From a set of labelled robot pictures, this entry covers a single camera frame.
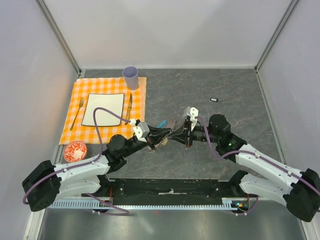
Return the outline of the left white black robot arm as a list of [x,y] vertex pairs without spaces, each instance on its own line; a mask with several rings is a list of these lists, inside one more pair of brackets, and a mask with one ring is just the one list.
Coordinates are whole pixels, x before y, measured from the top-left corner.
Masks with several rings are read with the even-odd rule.
[[170,128],[149,127],[147,130],[135,126],[134,134],[127,139],[114,135],[96,156],[74,163],[52,164],[42,161],[23,181],[22,202],[32,212],[49,207],[54,201],[88,194],[106,196],[110,191],[106,175],[122,168],[126,157],[137,151],[155,148],[170,133]]

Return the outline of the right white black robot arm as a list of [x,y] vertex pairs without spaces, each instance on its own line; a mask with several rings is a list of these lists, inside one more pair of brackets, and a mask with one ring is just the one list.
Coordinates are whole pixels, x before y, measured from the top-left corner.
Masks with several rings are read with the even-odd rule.
[[188,116],[169,139],[191,147],[194,141],[207,142],[216,159],[230,160],[245,166],[261,177],[239,170],[229,180],[229,191],[235,197],[244,193],[267,198],[285,206],[304,222],[311,222],[320,211],[320,177],[310,168],[305,171],[285,165],[255,149],[231,131],[224,115],[214,114],[208,126],[198,125],[199,116]]

